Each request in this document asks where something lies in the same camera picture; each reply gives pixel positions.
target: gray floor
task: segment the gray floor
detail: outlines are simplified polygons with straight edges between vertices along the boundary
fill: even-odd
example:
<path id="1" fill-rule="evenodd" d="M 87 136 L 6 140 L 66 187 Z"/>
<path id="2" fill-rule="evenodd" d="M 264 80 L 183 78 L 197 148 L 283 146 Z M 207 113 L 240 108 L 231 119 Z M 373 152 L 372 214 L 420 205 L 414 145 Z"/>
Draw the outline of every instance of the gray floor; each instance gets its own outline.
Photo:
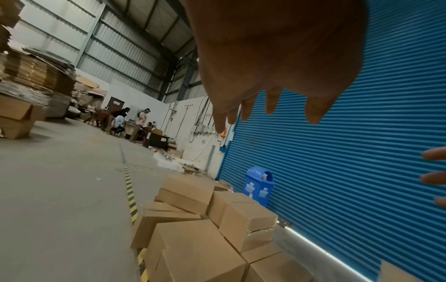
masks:
<path id="1" fill-rule="evenodd" d="M 0 138 L 0 281 L 140 280 L 123 157 L 137 204 L 153 200 L 167 172 L 141 145 L 73 120 Z M 275 240 L 318 282 L 362 281 L 287 230 Z"/>

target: warning tape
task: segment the warning tape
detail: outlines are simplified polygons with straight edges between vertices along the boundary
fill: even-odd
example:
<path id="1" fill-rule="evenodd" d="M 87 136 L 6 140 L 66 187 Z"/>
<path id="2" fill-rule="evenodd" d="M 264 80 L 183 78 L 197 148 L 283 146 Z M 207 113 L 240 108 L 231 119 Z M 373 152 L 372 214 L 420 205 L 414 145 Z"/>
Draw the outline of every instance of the warning tape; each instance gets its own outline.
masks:
<path id="1" fill-rule="evenodd" d="M 132 225 L 135 223 L 136 218 L 138 217 L 138 208 L 136 206 L 135 194 L 133 193 L 133 187 L 131 185 L 130 179 L 130 169 L 128 166 L 124 166 L 124 177 L 125 177 L 125 186 L 127 187 L 127 198 L 129 199 L 129 208 L 131 215 L 131 223 Z M 139 274 L 141 275 L 141 282 L 148 282 L 147 271 L 145 270 L 144 263 L 144 255 L 146 249 L 138 249 L 138 267 Z"/>

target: roller shutter door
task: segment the roller shutter door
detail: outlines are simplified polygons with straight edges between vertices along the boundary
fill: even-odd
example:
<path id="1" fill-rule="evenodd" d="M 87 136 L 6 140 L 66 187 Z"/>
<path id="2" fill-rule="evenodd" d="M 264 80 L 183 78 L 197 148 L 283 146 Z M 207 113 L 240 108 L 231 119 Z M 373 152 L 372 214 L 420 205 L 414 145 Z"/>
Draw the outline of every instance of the roller shutter door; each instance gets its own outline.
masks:
<path id="1" fill-rule="evenodd" d="M 241 191 L 248 168 L 272 171 L 269 208 L 298 232 L 375 279 L 386 260 L 425 282 L 446 281 L 444 187 L 419 183 L 445 163 L 446 1 L 371 0 L 360 77 L 318 126 L 305 98 L 284 91 L 276 113 L 264 93 L 238 121 L 219 172 Z"/>

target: metal roof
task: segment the metal roof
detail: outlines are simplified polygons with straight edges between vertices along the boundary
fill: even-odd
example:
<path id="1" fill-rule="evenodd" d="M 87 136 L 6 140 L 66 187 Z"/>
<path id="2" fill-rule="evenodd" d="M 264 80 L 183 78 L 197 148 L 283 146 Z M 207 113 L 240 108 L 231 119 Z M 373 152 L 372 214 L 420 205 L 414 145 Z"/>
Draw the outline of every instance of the metal roof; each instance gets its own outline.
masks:
<path id="1" fill-rule="evenodd" d="M 155 37 L 177 58 L 183 57 L 194 47 L 192 30 L 184 9 L 178 0 L 113 0 L 125 14 Z"/>

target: corrugated metal wall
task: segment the corrugated metal wall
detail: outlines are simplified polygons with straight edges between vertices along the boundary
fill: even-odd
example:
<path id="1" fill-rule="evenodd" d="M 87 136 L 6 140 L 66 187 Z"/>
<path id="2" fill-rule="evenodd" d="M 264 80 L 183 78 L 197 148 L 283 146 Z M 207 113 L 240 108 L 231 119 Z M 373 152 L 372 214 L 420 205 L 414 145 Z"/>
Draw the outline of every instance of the corrugated metal wall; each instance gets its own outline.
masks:
<path id="1" fill-rule="evenodd" d="M 359 272 L 380 261 L 424 282 L 446 281 L 444 187 L 420 175 L 445 170 L 421 152 L 446 145 L 446 2 L 370 0 L 360 77 L 322 122 L 305 97 L 284 91 L 273 115 L 265 95 L 238 121 L 219 177 L 241 191 L 255 165 L 273 173 L 269 208 Z"/>
<path id="2" fill-rule="evenodd" d="M 116 79 L 158 97 L 168 63 L 108 9 L 102 14 L 103 4 L 96 0 L 24 3 L 13 40 L 51 51 L 104 81 Z"/>

